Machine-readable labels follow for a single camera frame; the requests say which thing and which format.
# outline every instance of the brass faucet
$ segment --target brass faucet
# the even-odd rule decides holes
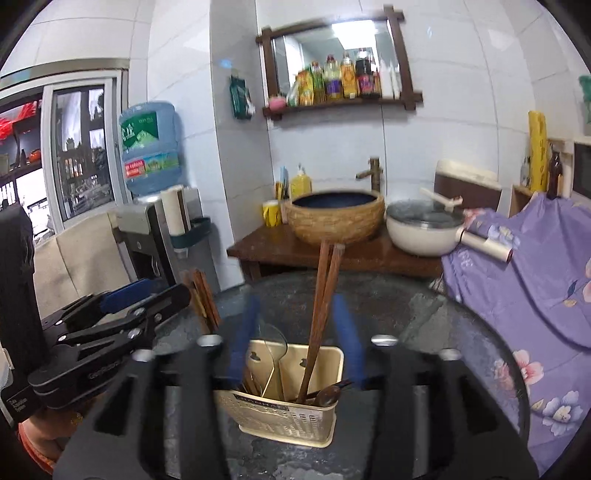
[[[379,193],[381,192],[380,184],[383,172],[384,169],[379,168],[379,158],[374,157],[369,159],[369,170],[358,173],[355,178],[361,180],[371,175],[371,189]]]

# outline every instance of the shelf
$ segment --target shelf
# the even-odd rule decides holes
[[[7,183],[15,181],[25,175],[37,171],[41,168],[41,160],[36,161],[34,163],[29,163],[28,165],[24,165],[22,167],[13,168],[9,171],[6,175],[2,175],[0,177],[0,187],[4,187]]]
[[[416,93],[416,96],[420,96],[420,100],[417,98],[417,101],[423,101],[423,96],[420,93]],[[331,102],[319,103],[318,105],[309,105],[309,106],[294,106],[294,107],[285,107],[282,110],[271,111],[269,107],[265,107],[262,110],[263,115],[266,118],[270,118],[274,121],[281,120],[283,115],[288,115],[290,113],[295,112],[306,112],[312,110],[325,110],[329,108],[339,108],[344,106],[356,106],[356,105],[400,105],[404,106],[404,100],[400,98],[352,98],[352,99],[341,99],[341,100],[333,100]]]

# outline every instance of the metal spoon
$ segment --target metal spoon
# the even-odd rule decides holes
[[[273,374],[275,374],[275,388],[277,389],[277,395],[279,396],[279,400],[285,401],[279,360],[281,360],[287,353],[287,340],[283,333],[281,333],[281,330],[274,325],[260,321],[260,328],[261,338],[265,341],[265,345],[269,349],[271,357],[273,358],[273,372],[267,380],[264,390],[266,391],[269,388]]]

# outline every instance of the mirror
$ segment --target mirror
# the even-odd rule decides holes
[[[328,27],[307,30],[275,38],[274,53],[279,90],[288,95],[298,73],[317,61],[325,70],[332,55],[340,65],[348,54],[355,66],[360,52],[372,60],[376,69],[381,61],[400,72],[394,43],[386,21],[358,20],[335,23]]]

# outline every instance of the wall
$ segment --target wall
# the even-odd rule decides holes
[[[354,15],[383,7],[381,0],[327,0],[300,8],[289,0],[257,0],[258,26]],[[356,181],[368,158],[384,166],[388,200],[432,188],[438,160],[457,160],[498,173],[508,211],[527,150],[527,112],[534,92],[521,46],[499,0],[401,0],[402,26],[415,88],[424,106],[355,108],[301,114],[269,123],[275,177],[302,162],[315,189],[369,188]]]
[[[578,78],[589,70],[581,56],[540,4],[534,0],[504,3],[525,53],[536,108],[546,115],[548,135],[583,135],[584,105]]]
[[[154,0],[53,0],[27,28],[0,75],[59,60],[130,59],[129,102],[145,102],[153,9]]]
[[[148,99],[166,100],[182,124],[187,183],[199,189],[215,231],[210,246],[221,288],[242,281],[228,259],[234,243],[213,111],[209,0],[157,0],[148,49]]]
[[[274,182],[256,36],[254,0],[215,0],[210,13],[213,107],[217,147],[236,240],[262,225],[261,204],[273,198]],[[250,121],[236,120],[229,85],[234,72],[246,81],[258,111]]]

